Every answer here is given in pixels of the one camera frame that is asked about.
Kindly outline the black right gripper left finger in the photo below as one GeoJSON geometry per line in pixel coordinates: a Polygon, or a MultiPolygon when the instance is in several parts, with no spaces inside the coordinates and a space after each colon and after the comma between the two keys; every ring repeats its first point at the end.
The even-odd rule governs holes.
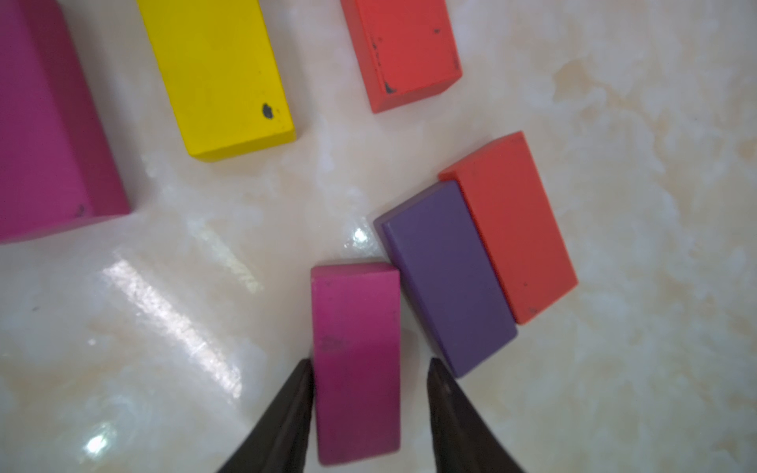
{"type": "Polygon", "coordinates": [[[313,413],[313,363],[303,359],[222,472],[302,472],[313,413]]]}

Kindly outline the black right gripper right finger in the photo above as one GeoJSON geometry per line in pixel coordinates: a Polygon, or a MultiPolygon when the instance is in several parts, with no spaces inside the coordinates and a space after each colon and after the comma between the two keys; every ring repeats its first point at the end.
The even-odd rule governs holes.
{"type": "Polygon", "coordinates": [[[437,471],[524,473],[438,358],[430,362],[427,392],[437,471]]]}

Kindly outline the magenta rectangular block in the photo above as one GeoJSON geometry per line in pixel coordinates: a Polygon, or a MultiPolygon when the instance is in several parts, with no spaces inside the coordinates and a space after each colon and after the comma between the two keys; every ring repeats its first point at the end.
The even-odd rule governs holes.
{"type": "Polygon", "coordinates": [[[2,242],[130,211],[61,7],[55,1],[2,2],[2,242]]]}
{"type": "Polygon", "coordinates": [[[317,449],[324,466],[398,451],[400,275],[388,263],[311,270],[317,449]]]}

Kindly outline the purple rectangular block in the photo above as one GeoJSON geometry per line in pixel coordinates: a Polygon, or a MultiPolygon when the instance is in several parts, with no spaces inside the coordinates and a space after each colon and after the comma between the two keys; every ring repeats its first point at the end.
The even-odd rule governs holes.
{"type": "Polygon", "coordinates": [[[438,182],[376,218],[411,307],[456,378],[518,335],[459,185],[438,182]]]}

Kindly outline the red rectangular block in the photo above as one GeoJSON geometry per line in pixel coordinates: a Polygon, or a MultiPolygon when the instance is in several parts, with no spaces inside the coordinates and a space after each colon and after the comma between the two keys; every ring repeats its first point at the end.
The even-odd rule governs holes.
{"type": "Polygon", "coordinates": [[[445,92],[463,75],[445,0],[342,0],[372,112],[445,92]]]}
{"type": "Polygon", "coordinates": [[[461,189],[516,323],[579,284],[524,132],[493,140],[439,172],[461,189]]]}

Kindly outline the yellow rectangular block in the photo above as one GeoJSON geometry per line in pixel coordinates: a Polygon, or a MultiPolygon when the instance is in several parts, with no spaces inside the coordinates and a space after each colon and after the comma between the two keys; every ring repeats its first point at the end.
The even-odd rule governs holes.
{"type": "Polygon", "coordinates": [[[138,8],[189,156],[214,163],[296,140],[258,2],[147,0],[138,8]]]}

